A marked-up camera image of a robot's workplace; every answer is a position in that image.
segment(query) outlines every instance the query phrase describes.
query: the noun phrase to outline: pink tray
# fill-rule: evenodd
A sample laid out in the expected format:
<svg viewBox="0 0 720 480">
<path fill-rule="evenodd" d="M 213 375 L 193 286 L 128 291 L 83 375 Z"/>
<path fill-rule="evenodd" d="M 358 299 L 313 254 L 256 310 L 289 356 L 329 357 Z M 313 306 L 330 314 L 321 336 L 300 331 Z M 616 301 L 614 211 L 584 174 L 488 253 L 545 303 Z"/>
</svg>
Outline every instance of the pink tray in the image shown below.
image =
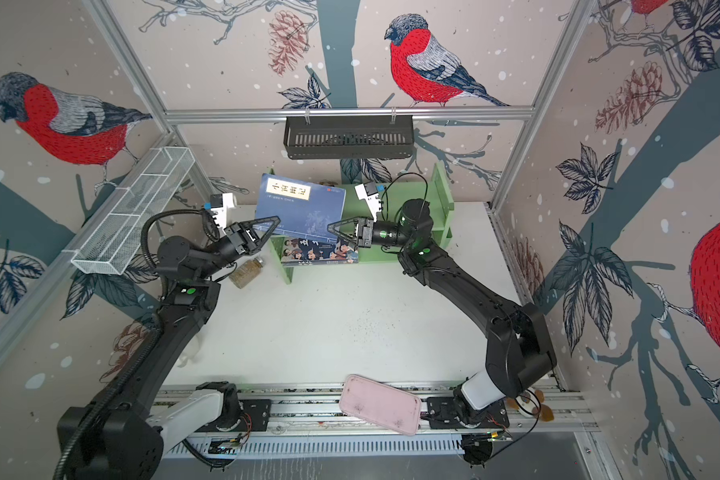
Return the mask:
<svg viewBox="0 0 720 480">
<path fill-rule="evenodd" d="M 412 436 L 418 429 L 422 400 L 383 383 L 350 375 L 338 408 L 346 415 Z"/>
</svg>

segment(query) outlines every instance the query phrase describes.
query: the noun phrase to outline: book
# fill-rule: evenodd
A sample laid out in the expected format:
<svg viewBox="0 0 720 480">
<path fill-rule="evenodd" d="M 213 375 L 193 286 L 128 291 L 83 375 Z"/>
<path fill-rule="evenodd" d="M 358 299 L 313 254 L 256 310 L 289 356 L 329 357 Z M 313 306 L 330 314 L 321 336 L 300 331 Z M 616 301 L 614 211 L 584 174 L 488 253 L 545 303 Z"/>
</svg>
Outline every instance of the book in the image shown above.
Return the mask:
<svg viewBox="0 0 720 480">
<path fill-rule="evenodd" d="M 356 250 L 344 240 L 326 243 L 290 236 L 280 252 L 283 266 L 356 264 Z"/>
<path fill-rule="evenodd" d="M 264 174 L 256 218 L 279 216 L 278 235 L 335 244 L 338 239 L 328 232 L 328 224 L 342 219 L 345 197 L 343 188 Z M 268 227 L 256 226 L 258 230 Z"/>
</svg>

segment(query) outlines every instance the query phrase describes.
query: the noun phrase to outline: bird head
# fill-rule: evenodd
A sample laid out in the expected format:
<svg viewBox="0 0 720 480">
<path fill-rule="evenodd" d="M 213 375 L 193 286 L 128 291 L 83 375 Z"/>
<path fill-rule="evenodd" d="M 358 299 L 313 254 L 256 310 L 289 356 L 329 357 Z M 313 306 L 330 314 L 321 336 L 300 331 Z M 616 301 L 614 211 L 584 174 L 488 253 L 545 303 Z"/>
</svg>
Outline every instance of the bird head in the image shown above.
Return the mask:
<svg viewBox="0 0 720 480">
<path fill-rule="evenodd" d="M 424 17 L 416 13 L 406 13 L 392 20 L 384 34 L 384 40 L 391 40 L 395 47 L 399 47 L 405 37 L 413 30 L 427 29 L 429 25 Z"/>
<path fill-rule="evenodd" d="M 34 77 L 21 72 L 10 72 L 0 77 L 0 120 L 29 120 L 24 108 L 24 93 L 37 84 Z"/>
</svg>

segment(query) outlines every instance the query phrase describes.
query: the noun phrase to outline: wire basket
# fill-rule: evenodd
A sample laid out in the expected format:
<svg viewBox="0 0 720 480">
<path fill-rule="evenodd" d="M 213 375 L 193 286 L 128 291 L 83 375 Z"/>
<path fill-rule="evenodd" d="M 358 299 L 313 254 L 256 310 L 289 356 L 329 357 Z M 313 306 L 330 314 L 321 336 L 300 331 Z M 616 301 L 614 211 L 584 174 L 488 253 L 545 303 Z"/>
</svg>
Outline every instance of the wire basket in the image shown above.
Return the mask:
<svg viewBox="0 0 720 480">
<path fill-rule="evenodd" d="M 140 248 L 142 226 L 163 211 L 195 163 L 189 148 L 152 151 L 152 160 L 136 181 L 115 190 L 122 197 L 72 259 L 84 274 L 122 275 Z"/>
<path fill-rule="evenodd" d="M 413 155 L 413 117 L 288 117 L 283 143 L 288 158 L 408 158 Z"/>
</svg>

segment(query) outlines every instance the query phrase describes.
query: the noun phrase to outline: black basket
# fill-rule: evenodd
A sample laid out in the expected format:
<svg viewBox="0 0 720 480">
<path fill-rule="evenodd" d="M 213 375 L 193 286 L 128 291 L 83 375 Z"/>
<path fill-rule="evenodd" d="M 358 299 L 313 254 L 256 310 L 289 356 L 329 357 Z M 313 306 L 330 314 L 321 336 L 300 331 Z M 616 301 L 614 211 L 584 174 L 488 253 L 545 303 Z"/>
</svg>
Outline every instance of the black basket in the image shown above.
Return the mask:
<svg viewBox="0 0 720 480">
<path fill-rule="evenodd" d="M 288 117 L 283 143 L 288 158 L 408 158 L 413 155 L 413 117 Z"/>
</svg>

